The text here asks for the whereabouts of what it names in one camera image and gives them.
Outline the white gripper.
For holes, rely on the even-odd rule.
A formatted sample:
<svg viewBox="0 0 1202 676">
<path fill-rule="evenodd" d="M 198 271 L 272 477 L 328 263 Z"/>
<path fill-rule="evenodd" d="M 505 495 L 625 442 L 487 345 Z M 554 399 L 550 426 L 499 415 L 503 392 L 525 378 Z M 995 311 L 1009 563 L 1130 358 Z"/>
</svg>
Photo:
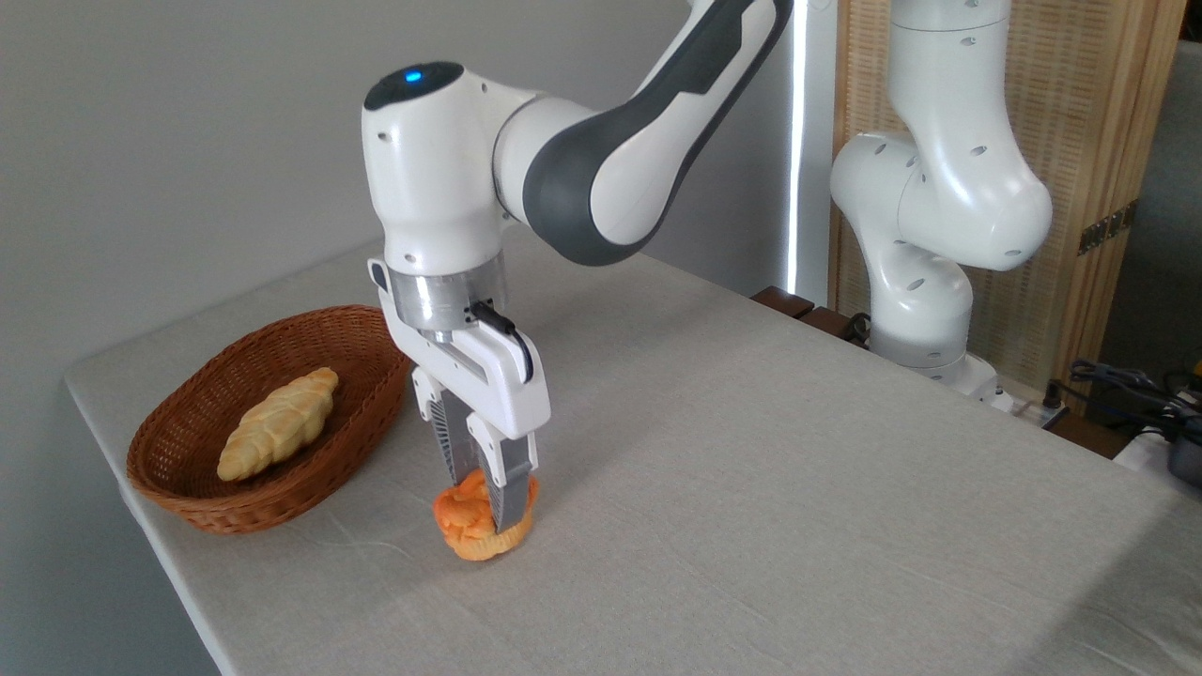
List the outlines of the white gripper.
<svg viewBox="0 0 1202 676">
<path fill-rule="evenodd" d="M 469 318 L 484 312 L 484 320 L 451 330 L 448 343 L 404 324 L 383 283 L 379 304 L 395 346 L 417 364 L 411 376 L 418 414 L 434 431 L 451 484 L 459 486 L 480 467 L 495 530 L 513 528 L 532 500 L 530 475 L 538 467 L 532 432 L 551 419 L 532 338 L 502 322 L 490 302 L 468 306 Z"/>
</svg>

